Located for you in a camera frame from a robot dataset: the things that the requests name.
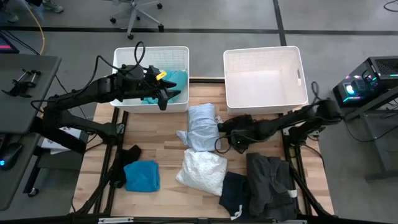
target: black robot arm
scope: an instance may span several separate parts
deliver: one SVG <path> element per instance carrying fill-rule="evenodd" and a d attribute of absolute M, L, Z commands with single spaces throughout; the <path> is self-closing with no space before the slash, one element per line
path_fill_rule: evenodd
<path fill-rule="evenodd" d="M 238 116 L 219 124 L 218 129 L 220 132 L 226 132 L 229 144 L 238 152 L 243 153 L 250 144 L 266 141 L 277 131 L 304 122 L 300 126 L 289 129 L 291 144 L 298 144 L 300 141 L 305 141 L 308 134 L 313 131 L 320 130 L 326 125 L 339 123 L 342 117 L 335 101 L 320 100 L 273 120 L 256 121 L 250 115 Z"/>
<path fill-rule="evenodd" d="M 123 65 L 115 74 L 99 78 L 81 90 L 73 90 L 64 95 L 51 96 L 44 108 L 43 124 L 46 128 L 70 127 L 98 134 L 105 144 L 113 144 L 118 132 L 111 123 L 99 124 L 72 115 L 68 109 L 87 103 L 107 103 L 133 98 L 157 98 L 161 110 L 167 101 L 180 93 L 168 90 L 176 84 L 161 79 L 163 73 L 150 66 Z"/>

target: gray desk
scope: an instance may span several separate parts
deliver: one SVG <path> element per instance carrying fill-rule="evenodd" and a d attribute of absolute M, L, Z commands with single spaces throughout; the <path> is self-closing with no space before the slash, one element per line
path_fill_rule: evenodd
<path fill-rule="evenodd" d="M 24 134 L 29 131 L 37 114 L 30 102 L 44 99 L 60 63 L 61 59 L 53 56 L 0 54 L 0 90 L 9 91 L 14 86 L 12 79 L 17 80 L 23 74 L 23 68 L 42 73 L 35 79 L 36 87 L 27 92 L 32 95 L 31 98 L 13 97 L 0 92 L 0 133 Z"/>
<path fill-rule="evenodd" d="M 27 92 L 32 98 L 12 97 L 0 92 L 0 133 L 12 133 L 9 142 L 16 142 L 21 134 L 29 132 L 37 115 L 30 101 L 45 98 L 60 62 L 60 58 L 51 56 L 0 54 L 0 90 L 10 90 L 11 80 L 18 79 L 22 75 L 22 68 L 42 72 L 35 82 L 36 87 Z M 15 166 L 10 170 L 0 170 L 0 210 L 6 210 L 10 206 L 39 138 L 40 135 L 36 133 L 26 134 L 21 139 L 24 148 Z"/>
<path fill-rule="evenodd" d="M 19 137 L 13 135 L 10 142 L 18 141 Z M 24 136 L 21 139 L 21 144 L 24 145 L 24 148 L 19 154 L 15 166 L 10 170 L 0 170 L 0 211 L 8 209 L 10 206 L 39 139 L 40 135 L 36 133 Z"/>

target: white laundry basket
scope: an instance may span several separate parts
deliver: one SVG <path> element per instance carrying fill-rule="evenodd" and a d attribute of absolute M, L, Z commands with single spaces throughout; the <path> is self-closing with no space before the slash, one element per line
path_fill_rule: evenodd
<path fill-rule="evenodd" d="M 118 48 L 114 51 L 113 65 L 134 65 L 134 47 Z M 142 53 L 142 47 L 137 49 L 137 57 Z M 188 110 L 189 102 L 189 49 L 188 47 L 146 47 L 145 56 L 140 63 L 143 67 L 153 65 L 159 70 L 184 70 L 187 72 L 187 84 L 179 94 L 175 103 L 168 103 L 165 111 L 161 111 L 157 104 L 142 105 L 140 99 L 128 99 L 120 102 L 114 100 L 112 106 L 130 113 L 179 113 Z"/>
<path fill-rule="evenodd" d="M 224 77 L 230 115 L 285 113 L 308 102 L 294 46 L 227 50 Z"/>

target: office chair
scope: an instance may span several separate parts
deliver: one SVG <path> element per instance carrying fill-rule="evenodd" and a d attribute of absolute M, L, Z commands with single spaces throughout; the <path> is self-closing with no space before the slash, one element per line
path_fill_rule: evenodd
<path fill-rule="evenodd" d="M 144 6 L 151 6 L 153 4 L 156 4 L 158 9 L 162 9 L 163 5 L 159 1 L 153 1 L 153 2 L 139 4 L 138 3 L 139 0 L 130 0 L 130 1 L 112 0 L 112 3 L 116 6 L 119 5 L 121 2 L 129 2 L 131 8 L 111 16 L 110 20 L 112 23 L 116 23 L 116 19 L 121 19 L 124 17 L 128 17 L 130 15 L 129 27 L 127 28 L 128 39 L 132 40 L 134 38 L 134 36 L 131 34 L 131 29 L 136 20 L 138 20 L 138 21 L 141 20 L 141 16 L 144 16 L 144 17 L 156 22 L 158 24 L 159 32 L 164 32 L 164 26 L 157 19 L 153 18 L 151 15 L 149 15 L 148 13 L 146 13 L 142 10 L 142 8 Z"/>

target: wooden tabletop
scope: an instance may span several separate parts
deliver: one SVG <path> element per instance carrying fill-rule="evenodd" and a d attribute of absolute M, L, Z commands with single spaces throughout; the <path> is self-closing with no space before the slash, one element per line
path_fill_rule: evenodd
<path fill-rule="evenodd" d="M 223 121 L 231 118 L 226 111 L 224 84 L 190 84 L 190 106 L 213 103 L 216 114 Z M 98 104 L 94 121 L 111 122 L 113 107 L 109 103 Z M 274 119 L 277 115 L 253 116 L 255 119 Z M 177 137 L 177 130 L 187 130 L 187 113 L 170 114 L 129 114 L 123 149 L 137 144 L 142 149 L 141 160 L 155 160 L 159 163 L 160 190 L 154 193 L 128 192 L 116 189 L 112 209 L 113 216 L 129 217 L 208 217 L 229 218 L 228 212 L 218 204 L 219 197 L 186 187 L 175 180 L 181 169 L 183 152 L 187 149 Z M 94 139 L 87 145 L 101 142 Z M 319 151 L 318 143 L 309 140 L 309 146 Z M 98 146 L 84 156 L 80 176 L 73 198 L 73 204 L 79 209 L 98 185 L 106 146 Z M 284 159 L 282 136 L 280 132 L 268 141 L 250 145 L 245 153 L 260 152 L 265 156 L 277 156 Z M 220 156 L 228 159 L 228 170 L 246 174 L 246 156 L 230 150 Z M 308 188 L 326 211 L 333 213 L 328 184 L 322 160 L 314 152 L 302 149 Z M 101 211 L 106 204 L 108 187 L 104 191 Z M 298 193 L 301 211 L 304 211 L 302 194 Z"/>

